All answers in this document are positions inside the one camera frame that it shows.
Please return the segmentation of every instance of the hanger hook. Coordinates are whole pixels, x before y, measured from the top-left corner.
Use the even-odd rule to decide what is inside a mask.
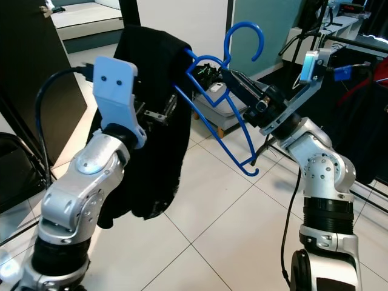
[[[230,38],[232,37],[232,34],[241,27],[248,27],[253,29],[254,31],[256,31],[257,35],[259,36],[259,47],[257,49],[257,52],[252,58],[252,62],[256,61],[261,55],[261,53],[263,52],[264,35],[260,27],[252,21],[241,21],[233,25],[226,33],[225,41],[224,41],[224,53],[226,55],[226,60],[224,61],[225,65],[228,65],[230,63],[230,60],[232,59],[232,56],[230,55],[230,52],[229,52]]]

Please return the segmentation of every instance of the black chair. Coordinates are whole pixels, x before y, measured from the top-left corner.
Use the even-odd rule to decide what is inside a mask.
[[[0,213],[45,189],[44,169],[24,141],[0,132]]]

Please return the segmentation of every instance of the blue hanger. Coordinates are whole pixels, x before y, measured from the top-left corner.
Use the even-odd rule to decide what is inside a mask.
[[[225,37],[225,41],[224,41],[224,54],[226,55],[225,61],[222,61],[222,60],[216,58],[215,56],[210,56],[210,55],[196,56],[191,50],[186,49],[186,53],[188,53],[194,59],[193,64],[186,70],[186,75],[193,82],[193,84],[199,90],[199,92],[201,92],[201,94],[205,97],[205,99],[210,103],[210,105],[212,105],[212,107],[216,107],[219,103],[221,103],[223,100],[226,99],[226,101],[229,103],[229,106],[232,108],[233,112],[235,113],[237,120],[240,123],[241,128],[243,129],[243,132],[244,132],[245,137],[247,139],[249,149],[250,149],[250,154],[251,154],[251,157],[249,159],[247,159],[243,162],[237,161],[235,156],[230,152],[230,150],[227,148],[227,146],[224,144],[224,142],[219,138],[217,133],[214,131],[213,127],[209,124],[209,122],[206,120],[205,116],[198,110],[198,108],[196,108],[196,106],[190,100],[190,98],[187,97],[187,95],[176,84],[174,84],[174,87],[179,92],[179,94],[181,94],[182,97],[190,104],[190,106],[192,107],[192,109],[194,109],[194,111],[198,114],[198,116],[202,119],[202,121],[204,122],[206,127],[210,130],[210,132],[215,137],[215,139],[218,141],[220,146],[225,150],[225,152],[230,156],[230,158],[240,168],[240,170],[244,174],[246,174],[247,176],[256,176],[259,173],[259,169],[256,169],[253,173],[250,173],[244,168],[244,166],[246,164],[248,164],[249,162],[251,162],[255,159],[255,149],[253,148],[252,139],[250,138],[250,135],[249,135],[249,132],[247,130],[246,125],[245,125],[241,115],[239,114],[238,109],[236,108],[233,101],[229,97],[230,90],[226,89],[225,93],[220,98],[218,98],[216,101],[213,101],[192,75],[192,71],[194,70],[194,68],[198,65],[198,63],[200,61],[203,61],[203,60],[211,60],[211,61],[219,64],[222,68],[226,68],[229,65],[230,61],[232,60],[232,57],[231,57],[230,52],[229,52],[230,38],[232,37],[232,34],[241,27],[248,27],[248,28],[251,28],[257,32],[257,35],[259,37],[259,47],[258,47],[257,52],[255,53],[255,55],[252,58],[252,61],[256,61],[259,58],[259,56],[261,55],[261,53],[263,52],[263,48],[264,48],[263,32],[261,31],[260,27],[257,24],[250,22],[250,21],[242,21],[242,22],[235,24],[226,33],[226,37]]]

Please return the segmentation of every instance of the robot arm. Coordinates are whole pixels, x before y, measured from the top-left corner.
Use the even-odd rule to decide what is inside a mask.
[[[147,139],[139,126],[132,95],[137,68],[100,57],[93,94],[103,130],[71,161],[42,200],[35,251],[24,265],[19,290],[76,290],[89,266],[87,251],[100,209],[123,179],[130,152]]]
[[[294,253],[292,291],[361,291],[358,237],[353,234],[353,164],[332,148],[330,138],[295,110],[322,83],[330,52],[307,52],[301,72],[306,86],[290,101],[274,86],[265,92],[242,73],[222,71],[230,90],[249,106],[244,117],[264,135],[272,134],[299,164],[306,180],[304,223],[299,238],[304,249]]]

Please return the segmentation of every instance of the black garment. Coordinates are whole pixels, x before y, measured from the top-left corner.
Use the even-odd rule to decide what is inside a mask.
[[[138,78],[133,93],[145,102],[147,110],[161,113],[177,84],[187,96],[191,96],[191,85],[185,76],[192,63],[184,52],[188,44],[166,32],[128,25],[125,27],[115,58],[134,63]],[[113,218],[128,211],[138,217],[149,219],[158,216],[172,202],[179,186],[183,157],[189,142],[191,108],[178,96],[176,109],[169,126],[156,125],[151,132],[147,125],[147,142],[142,149],[134,150],[125,167],[122,183],[107,197],[98,225],[113,226]],[[96,114],[90,130],[100,127],[101,115]]]
[[[366,11],[371,12],[369,19],[365,19],[360,29],[366,35],[388,38],[388,0],[369,0]]]
[[[335,150],[349,158],[357,181],[368,184],[387,168],[388,89],[374,83],[357,90],[338,108],[333,126],[327,129]]]
[[[315,13],[322,7],[323,3],[324,0],[307,0],[299,18],[298,27],[308,31],[319,26]]]

